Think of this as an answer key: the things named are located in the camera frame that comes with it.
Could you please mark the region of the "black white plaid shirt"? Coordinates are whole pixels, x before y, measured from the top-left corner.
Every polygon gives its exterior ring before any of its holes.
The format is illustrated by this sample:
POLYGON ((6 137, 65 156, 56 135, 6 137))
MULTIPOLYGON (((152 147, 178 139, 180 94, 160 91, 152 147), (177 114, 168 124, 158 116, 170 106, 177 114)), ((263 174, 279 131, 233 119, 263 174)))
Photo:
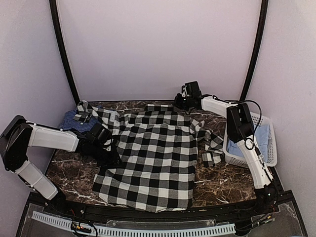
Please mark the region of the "black white plaid shirt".
POLYGON ((92 190, 106 203, 158 213, 192 205, 198 143, 203 160, 220 162, 223 139, 171 105, 149 104, 144 111, 120 114, 79 102, 77 121, 97 119, 115 142, 121 168, 100 168, 92 190))

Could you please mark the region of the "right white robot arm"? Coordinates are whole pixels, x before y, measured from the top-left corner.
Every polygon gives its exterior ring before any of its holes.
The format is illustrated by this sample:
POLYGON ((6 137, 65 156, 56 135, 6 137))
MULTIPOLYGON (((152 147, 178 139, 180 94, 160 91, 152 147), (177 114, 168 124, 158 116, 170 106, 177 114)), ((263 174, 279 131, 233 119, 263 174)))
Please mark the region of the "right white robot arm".
POLYGON ((174 105, 185 111, 201 109, 218 114, 226 119, 226 134, 241 150, 253 178, 256 200, 252 210, 263 214, 273 205, 277 189, 255 137, 255 127, 246 102, 228 102, 216 96, 183 96, 178 93, 174 105))

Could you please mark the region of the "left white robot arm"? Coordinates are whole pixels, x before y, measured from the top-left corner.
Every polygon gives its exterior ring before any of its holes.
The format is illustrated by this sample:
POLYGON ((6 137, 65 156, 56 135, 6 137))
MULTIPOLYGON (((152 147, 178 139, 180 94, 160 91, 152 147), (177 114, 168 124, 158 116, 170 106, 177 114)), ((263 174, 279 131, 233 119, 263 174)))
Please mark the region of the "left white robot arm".
POLYGON ((0 157, 6 171, 16 174, 44 199, 59 215, 66 215, 70 205, 65 194, 29 158, 30 149, 63 150, 93 158, 100 168, 122 164, 111 132, 101 124, 89 131, 64 130, 41 125, 16 115, 0 135, 0 157))

